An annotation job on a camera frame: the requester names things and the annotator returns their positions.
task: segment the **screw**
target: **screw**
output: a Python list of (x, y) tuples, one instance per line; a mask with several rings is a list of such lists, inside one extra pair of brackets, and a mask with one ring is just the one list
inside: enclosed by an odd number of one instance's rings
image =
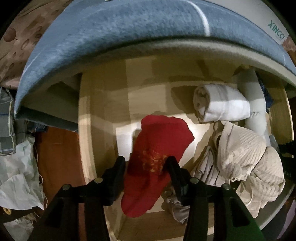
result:
[(196, 177), (193, 177), (193, 178), (191, 178), (190, 179), (190, 182), (192, 183), (192, 184), (197, 184), (198, 183), (198, 178), (196, 178)]
[(65, 184), (65, 185), (63, 185), (63, 190), (67, 191), (67, 190), (69, 190), (70, 187), (71, 187), (70, 184)]
[(97, 178), (95, 178), (95, 180), (94, 180), (94, 182), (97, 183), (97, 184), (101, 183), (102, 181), (103, 181), (103, 179), (100, 178), (100, 177), (97, 177)]
[(226, 190), (230, 190), (231, 186), (228, 183), (224, 183), (222, 187)]

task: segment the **patterned fabric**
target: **patterned fabric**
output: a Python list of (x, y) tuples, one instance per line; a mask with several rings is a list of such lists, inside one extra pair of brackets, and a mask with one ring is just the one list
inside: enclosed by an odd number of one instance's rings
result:
[(15, 153), (13, 131), (14, 99), (9, 90), (0, 88), (0, 156)]

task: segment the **white label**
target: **white label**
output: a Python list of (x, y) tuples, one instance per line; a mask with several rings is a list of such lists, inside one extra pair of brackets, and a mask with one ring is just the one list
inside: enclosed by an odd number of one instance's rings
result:
[(283, 44), (288, 31), (274, 12), (261, 0), (204, 0), (242, 15), (265, 31), (278, 44)]

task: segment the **gray plaid bag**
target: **gray plaid bag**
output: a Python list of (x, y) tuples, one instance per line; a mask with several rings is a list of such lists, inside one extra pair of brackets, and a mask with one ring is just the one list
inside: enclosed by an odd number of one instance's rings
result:
[(0, 156), (15, 153), (14, 103), (9, 90), (0, 87)]

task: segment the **red sock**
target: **red sock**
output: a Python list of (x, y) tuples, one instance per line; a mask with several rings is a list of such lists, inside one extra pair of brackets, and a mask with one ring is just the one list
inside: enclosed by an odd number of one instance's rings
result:
[(194, 140), (186, 122), (175, 117), (148, 115), (139, 133), (124, 179), (121, 208), (129, 217), (139, 217), (151, 209), (170, 181), (163, 171), (165, 160), (175, 156), (179, 162)]

